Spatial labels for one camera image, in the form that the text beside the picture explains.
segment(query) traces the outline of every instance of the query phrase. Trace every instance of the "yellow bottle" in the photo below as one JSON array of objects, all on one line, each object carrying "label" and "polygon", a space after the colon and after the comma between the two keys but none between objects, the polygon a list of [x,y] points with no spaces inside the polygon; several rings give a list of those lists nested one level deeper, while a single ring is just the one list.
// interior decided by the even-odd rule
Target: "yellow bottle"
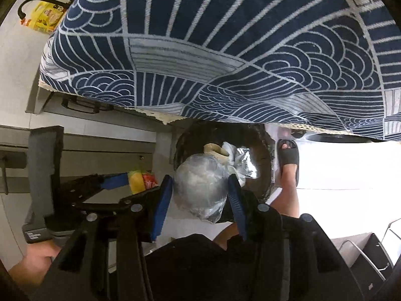
[{"label": "yellow bottle", "polygon": [[21,20],[21,25],[38,32],[51,34],[66,11],[67,9],[63,6],[49,2],[40,2],[32,11],[29,19],[24,18]]}]

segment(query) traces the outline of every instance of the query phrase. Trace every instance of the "black shorts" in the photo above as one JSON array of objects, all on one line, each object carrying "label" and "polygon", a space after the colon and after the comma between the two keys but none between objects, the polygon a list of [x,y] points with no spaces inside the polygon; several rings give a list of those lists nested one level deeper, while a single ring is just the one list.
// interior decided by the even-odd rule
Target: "black shorts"
[{"label": "black shorts", "polygon": [[227,251],[201,234],[157,249],[146,257],[155,301],[247,300],[253,278],[255,245],[239,236]]}]

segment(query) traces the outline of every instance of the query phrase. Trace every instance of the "snack bag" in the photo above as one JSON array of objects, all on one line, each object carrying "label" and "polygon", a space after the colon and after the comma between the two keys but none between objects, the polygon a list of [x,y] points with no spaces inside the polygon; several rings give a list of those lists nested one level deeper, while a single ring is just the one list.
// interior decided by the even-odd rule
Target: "snack bag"
[{"label": "snack bag", "polygon": [[141,171],[129,172],[128,182],[133,195],[158,186],[153,174],[141,173]]}]

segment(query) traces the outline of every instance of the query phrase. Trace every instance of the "black slide sandal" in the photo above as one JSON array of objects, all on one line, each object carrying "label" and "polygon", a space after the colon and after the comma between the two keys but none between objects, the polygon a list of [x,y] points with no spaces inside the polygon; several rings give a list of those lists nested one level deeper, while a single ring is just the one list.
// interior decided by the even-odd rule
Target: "black slide sandal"
[{"label": "black slide sandal", "polygon": [[[287,144],[291,148],[282,149],[282,145]],[[295,175],[296,185],[298,186],[299,181],[299,150],[295,141],[288,139],[279,139],[277,141],[277,156],[278,164],[280,166],[280,173],[283,173],[283,166],[286,164],[296,164],[297,173]]]}]

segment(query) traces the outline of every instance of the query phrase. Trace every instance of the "trash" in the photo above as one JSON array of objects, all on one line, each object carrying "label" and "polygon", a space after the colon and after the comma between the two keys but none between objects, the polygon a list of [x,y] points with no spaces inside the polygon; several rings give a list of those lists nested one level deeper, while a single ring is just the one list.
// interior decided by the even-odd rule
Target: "trash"
[{"label": "trash", "polygon": [[228,171],[208,154],[187,158],[174,174],[174,200],[177,206],[201,220],[216,223],[227,199]]},{"label": "trash", "polygon": [[259,177],[258,170],[252,162],[251,149],[239,147],[223,142],[222,149],[229,154],[227,170],[231,174],[235,174],[241,187],[246,183],[246,178],[257,179]]},{"label": "trash", "polygon": [[204,145],[203,153],[214,156],[222,165],[227,165],[230,159],[228,151],[215,143],[207,143],[206,145]]},{"label": "trash", "polygon": [[141,173],[140,171],[128,172],[128,182],[133,195],[158,186],[156,178],[152,173]]}]

